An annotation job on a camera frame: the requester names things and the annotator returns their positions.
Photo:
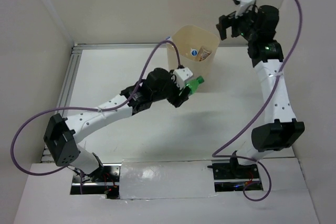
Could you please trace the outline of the green plastic bottle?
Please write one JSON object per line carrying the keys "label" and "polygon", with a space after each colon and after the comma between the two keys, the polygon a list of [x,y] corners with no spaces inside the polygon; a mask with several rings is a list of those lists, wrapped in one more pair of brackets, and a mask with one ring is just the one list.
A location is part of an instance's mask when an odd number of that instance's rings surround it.
{"label": "green plastic bottle", "polygon": [[204,78],[202,76],[198,76],[196,79],[189,81],[185,85],[185,87],[190,90],[188,95],[193,95],[202,83],[204,83]]}

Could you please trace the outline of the red cap label bottle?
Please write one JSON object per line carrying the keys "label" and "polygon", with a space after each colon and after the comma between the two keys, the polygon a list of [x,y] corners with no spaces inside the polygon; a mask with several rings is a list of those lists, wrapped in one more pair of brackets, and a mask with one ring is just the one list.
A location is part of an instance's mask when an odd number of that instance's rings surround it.
{"label": "red cap label bottle", "polygon": [[203,61],[208,56],[210,56],[212,53],[212,50],[210,48],[202,46],[200,50],[198,51],[198,54],[196,56],[196,61]]}

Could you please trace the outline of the clear bottle blue-white cap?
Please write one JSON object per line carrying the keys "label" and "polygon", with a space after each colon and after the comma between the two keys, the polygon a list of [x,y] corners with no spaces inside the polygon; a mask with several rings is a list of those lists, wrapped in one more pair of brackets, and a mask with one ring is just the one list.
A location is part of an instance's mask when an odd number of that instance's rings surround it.
{"label": "clear bottle blue-white cap", "polygon": [[190,54],[192,57],[196,57],[198,54],[198,51],[196,49],[191,49]]}

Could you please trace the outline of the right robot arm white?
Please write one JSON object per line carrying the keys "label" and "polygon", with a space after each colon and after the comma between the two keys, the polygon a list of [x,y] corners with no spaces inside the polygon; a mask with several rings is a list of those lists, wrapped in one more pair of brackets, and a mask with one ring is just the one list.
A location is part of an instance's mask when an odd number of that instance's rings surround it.
{"label": "right robot arm white", "polygon": [[260,81],[264,105],[254,119],[265,116],[263,125],[251,131],[251,140],[234,151],[229,172],[235,178],[247,172],[247,166],[272,152],[290,148],[305,131],[298,121],[288,96],[283,73],[285,58],[279,42],[274,39],[279,22],[279,10],[273,6],[253,6],[243,13],[222,15],[216,25],[221,40],[227,38],[227,28],[232,37],[247,40],[248,55]]}

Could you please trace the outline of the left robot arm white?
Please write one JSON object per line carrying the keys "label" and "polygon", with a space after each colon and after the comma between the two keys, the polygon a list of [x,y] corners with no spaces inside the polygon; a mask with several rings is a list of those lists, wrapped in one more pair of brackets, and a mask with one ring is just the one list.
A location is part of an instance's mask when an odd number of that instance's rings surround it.
{"label": "left robot arm white", "polygon": [[91,181],[99,181],[106,169],[99,157],[81,147],[80,142],[115,121],[149,109],[154,102],[167,100],[174,107],[180,107],[191,93],[187,83],[192,77],[189,68],[171,71],[156,68],[141,80],[140,85],[125,88],[95,111],[67,118],[59,113],[53,115],[48,122],[44,141],[56,166],[71,165],[81,170]]}

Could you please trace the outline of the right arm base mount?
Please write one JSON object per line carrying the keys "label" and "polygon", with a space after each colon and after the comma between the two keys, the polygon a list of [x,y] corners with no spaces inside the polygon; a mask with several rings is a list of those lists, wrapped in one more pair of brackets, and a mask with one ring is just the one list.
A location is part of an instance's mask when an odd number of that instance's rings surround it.
{"label": "right arm base mount", "polygon": [[263,190],[256,164],[242,166],[237,158],[228,161],[212,162],[207,166],[213,173],[215,192]]}

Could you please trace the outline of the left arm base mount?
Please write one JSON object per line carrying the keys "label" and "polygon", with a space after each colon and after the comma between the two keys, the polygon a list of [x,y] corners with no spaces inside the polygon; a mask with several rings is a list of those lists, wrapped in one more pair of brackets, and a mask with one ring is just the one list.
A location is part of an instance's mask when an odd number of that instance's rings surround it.
{"label": "left arm base mount", "polygon": [[71,195],[102,195],[106,199],[119,199],[121,163],[103,164],[104,169],[98,178],[92,179],[88,174],[81,174],[77,168],[71,168]]}

